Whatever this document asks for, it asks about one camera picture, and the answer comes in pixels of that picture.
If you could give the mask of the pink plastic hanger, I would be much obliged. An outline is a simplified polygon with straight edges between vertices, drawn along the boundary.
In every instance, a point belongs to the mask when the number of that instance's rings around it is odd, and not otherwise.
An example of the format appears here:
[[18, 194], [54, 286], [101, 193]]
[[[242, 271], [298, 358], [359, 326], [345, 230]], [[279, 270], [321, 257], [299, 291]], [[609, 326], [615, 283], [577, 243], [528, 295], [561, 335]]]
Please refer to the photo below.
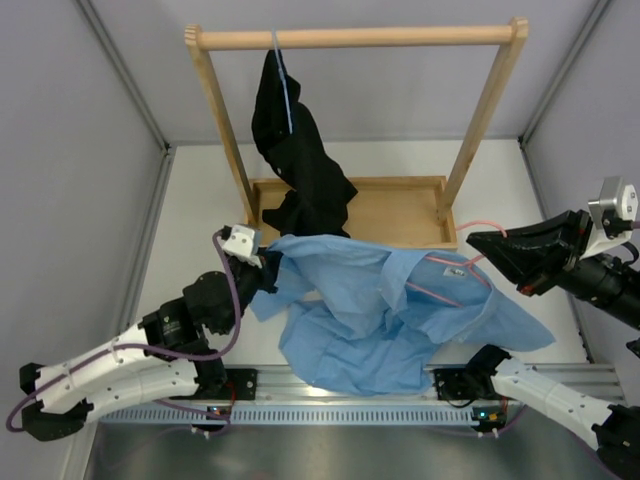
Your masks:
[[412, 277], [408, 279], [406, 285], [417, 292], [430, 296], [446, 305], [463, 308], [464, 304], [460, 299], [468, 299], [468, 294], [460, 294], [458, 290], [471, 287], [472, 290], [483, 287], [491, 291], [492, 284], [482, 272], [476, 269], [477, 263], [484, 259], [483, 254], [479, 254], [470, 259], [462, 261], [452, 261], [448, 257], [438, 257], [428, 254], [424, 260], [427, 263], [442, 267], [442, 272], [436, 275], [434, 280], [415, 281]]

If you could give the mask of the light blue shirt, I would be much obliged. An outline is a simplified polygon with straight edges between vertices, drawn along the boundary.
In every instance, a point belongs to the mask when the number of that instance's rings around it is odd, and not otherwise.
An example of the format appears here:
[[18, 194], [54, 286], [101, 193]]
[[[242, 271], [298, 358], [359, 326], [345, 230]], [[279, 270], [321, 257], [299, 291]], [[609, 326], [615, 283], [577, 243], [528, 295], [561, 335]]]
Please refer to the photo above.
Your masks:
[[505, 296], [471, 287], [463, 308], [410, 289], [434, 280], [442, 267], [428, 254], [338, 236], [285, 236], [270, 246], [282, 256], [275, 294], [259, 292], [251, 309], [260, 321], [285, 313], [279, 349], [308, 385], [363, 396], [417, 394], [429, 388], [426, 367], [444, 345], [495, 345], [517, 352], [545, 348], [553, 334]]

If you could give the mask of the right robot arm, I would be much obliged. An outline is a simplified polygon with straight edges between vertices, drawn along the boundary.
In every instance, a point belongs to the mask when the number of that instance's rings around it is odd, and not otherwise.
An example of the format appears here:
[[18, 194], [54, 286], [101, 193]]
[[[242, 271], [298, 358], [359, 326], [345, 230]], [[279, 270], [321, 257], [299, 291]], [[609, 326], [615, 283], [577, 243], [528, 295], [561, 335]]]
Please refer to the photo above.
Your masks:
[[[589, 213], [567, 211], [528, 227], [474, 232], [467, 242], [526, 296], [559, 287], [632, 327], [639, 326], [639, 272], [605, 251], [592, 253]], [[639, 409], [601, 400], [553, 380], [486, 345], [467, 363], [465, 384], [479, 398], [521, 402], [573, 433], [620, 479], [639, 476]]]

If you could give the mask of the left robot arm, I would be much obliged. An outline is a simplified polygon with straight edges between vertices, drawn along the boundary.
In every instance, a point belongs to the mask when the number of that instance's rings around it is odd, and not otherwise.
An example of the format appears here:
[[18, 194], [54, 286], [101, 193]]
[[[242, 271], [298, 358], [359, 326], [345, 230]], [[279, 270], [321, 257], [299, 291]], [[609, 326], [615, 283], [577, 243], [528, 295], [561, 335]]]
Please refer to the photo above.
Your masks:
[[222, 358], [235, 346], [256, 293], [276, 292], [281, 258], [260, 250], [250, 264], [226, 255], [222, 271], [200, 275], [180, 297], [105, 344], [57, 365], [22, 366], [26, 397], [8, 430], [48, 442], [140, 404], [218, 397], [227, 381]]

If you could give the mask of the black shirt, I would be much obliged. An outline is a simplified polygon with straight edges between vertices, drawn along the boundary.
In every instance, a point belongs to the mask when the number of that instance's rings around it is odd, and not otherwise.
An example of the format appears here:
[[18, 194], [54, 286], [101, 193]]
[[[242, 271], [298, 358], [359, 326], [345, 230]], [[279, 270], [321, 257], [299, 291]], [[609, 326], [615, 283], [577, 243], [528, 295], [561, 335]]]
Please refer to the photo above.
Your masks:
[[264, 59], [251, 121], [258, 152], [290, 187], [278, 207], [263, 211], [262, 220], [281, 235], [346, 237], [348, 204], [358, 190], [326, 153], [317, 124], [300, 101], [301, 85], [284, 68], [293, 134], [288, 132], [274, 50]]

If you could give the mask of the blue plastic hanger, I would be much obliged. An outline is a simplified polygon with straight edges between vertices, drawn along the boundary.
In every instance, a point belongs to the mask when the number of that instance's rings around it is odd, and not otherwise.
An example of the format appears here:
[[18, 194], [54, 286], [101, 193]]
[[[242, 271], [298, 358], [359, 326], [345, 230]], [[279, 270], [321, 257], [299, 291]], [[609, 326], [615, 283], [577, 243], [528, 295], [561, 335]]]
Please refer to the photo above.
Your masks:
[[288, 132], [290, 135], [292, 135], [294, 130], [294, 124], [293, 124], [291, 102], [289, 97], [287, 75], [286, 75], [284, 64], [283, 64], [283, 58], [282, 58], [281, 49], [279, 45], [278, 34], [275, 29], [271, 30], [271, 38], [272, 38], [273, 50], [276, 58], [278, 76], [279, 76], [281, 86], [282, 86], [282, 91], [283, 91]]

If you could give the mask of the wooden clothes rack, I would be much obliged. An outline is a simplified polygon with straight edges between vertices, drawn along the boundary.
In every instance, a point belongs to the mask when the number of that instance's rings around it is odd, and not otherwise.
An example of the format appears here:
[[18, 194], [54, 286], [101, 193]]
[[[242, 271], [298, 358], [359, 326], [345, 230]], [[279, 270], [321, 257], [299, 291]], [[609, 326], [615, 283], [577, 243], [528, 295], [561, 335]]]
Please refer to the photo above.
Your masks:
[[239, 191], [246, 221], [263, 232], [264, 243], [278, 236], [261, 219], [283, 199], [277, 179], [247, 176], [224, 96], [210, 57], [213, 51], [337, 49], [495, 45], [498, 48], [480, 99], [449, 176], [356, 177], [359, 193], [349, 206], [347, 232], [357, 240], [407, 248], [454, 250], [458, 246], [452, 206], [487, 131], [529, 34], [529, 22], [514, 17], [498, 26], [389, 27], [320, 30], [206, 32], [189, 25], [184, 41], [200, 79]]

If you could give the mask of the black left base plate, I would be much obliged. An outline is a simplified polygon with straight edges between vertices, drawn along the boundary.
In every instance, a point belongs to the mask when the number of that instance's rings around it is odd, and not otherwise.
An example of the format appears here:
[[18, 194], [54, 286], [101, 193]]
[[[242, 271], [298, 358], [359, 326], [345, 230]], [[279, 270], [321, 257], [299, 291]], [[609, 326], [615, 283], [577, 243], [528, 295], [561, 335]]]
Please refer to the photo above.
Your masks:
[[197, 392], [197, 398], [207, 401], [253, 401], [256, 398], [258, 371], [252, 368], [230, 368], [216, 376]]

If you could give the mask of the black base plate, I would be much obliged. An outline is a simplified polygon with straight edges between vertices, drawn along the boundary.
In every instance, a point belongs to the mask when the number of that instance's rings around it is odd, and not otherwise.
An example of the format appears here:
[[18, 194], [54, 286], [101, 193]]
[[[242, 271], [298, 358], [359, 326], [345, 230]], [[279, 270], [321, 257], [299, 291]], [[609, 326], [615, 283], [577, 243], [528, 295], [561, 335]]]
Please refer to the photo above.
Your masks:
[[456, 408], [470, 406], [476, 400], [495, 400], [496, 393], [484, 376], [466, 368], [440, 368], [433, 371], [437, 398]]
[[258, 371], [252, 368], [230, 368], [216, 376], [197, 392], [197, 398], [207, 401], [253, 401], [256, 398]]

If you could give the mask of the aluminium mounting rail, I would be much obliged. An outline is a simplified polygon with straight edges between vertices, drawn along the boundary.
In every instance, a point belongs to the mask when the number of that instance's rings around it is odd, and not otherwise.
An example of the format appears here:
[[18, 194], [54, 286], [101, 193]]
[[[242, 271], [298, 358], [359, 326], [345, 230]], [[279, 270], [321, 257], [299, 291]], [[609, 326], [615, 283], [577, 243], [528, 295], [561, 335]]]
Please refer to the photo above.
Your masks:
[[[437, 398], [434, 386], [433, 371], [440, 368], [462, 367], [441, 365], [430, 369], [432, 385], [417, 394], [384, 394], [363, 396], [332, 392], [304, 383], [285, 366], [267, 366], [258, 369], [258, 386], [253, 401], [240, 401], [246, 404], [273, 405], [306, 405], [306, 404], [419, 404], [441, 403]], [[610, 403], [623, 403], [624, 394], [615, 369], [599, 364], [525, 364], [519, 367], [510, 366], [504, 369], [516, 379], [530, 377], [534, 374], [542, 376], [553, 383], [560, 383], [567, 388], [579, 392], [582, 396], [599, 398]], [[94, 411], [100, 409], [113, 411], [146, 404], [156, 400], [184, 401], [195, 404], [222, 405], [231, 401], [207, 401], [197, 398], [200, 389], [195, 383], [195, 368], [183, 361], [176, 361], [166, 366], [151, 368], [134, 374], [128, 379], [107, 382], [95, 392], [86, 396], [86, 402]]]

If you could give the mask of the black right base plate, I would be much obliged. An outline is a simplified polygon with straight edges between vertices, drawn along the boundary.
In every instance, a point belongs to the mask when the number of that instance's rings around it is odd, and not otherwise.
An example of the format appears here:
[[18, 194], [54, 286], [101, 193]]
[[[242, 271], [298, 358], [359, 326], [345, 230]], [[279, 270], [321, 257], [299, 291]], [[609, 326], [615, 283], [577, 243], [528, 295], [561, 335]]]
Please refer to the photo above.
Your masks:
[[495, 400], [496, 393], [484, 376], [466, 368], [440, 368], [433, 371], [437, 398], [456, 408], [470, 406], [476, 400]]

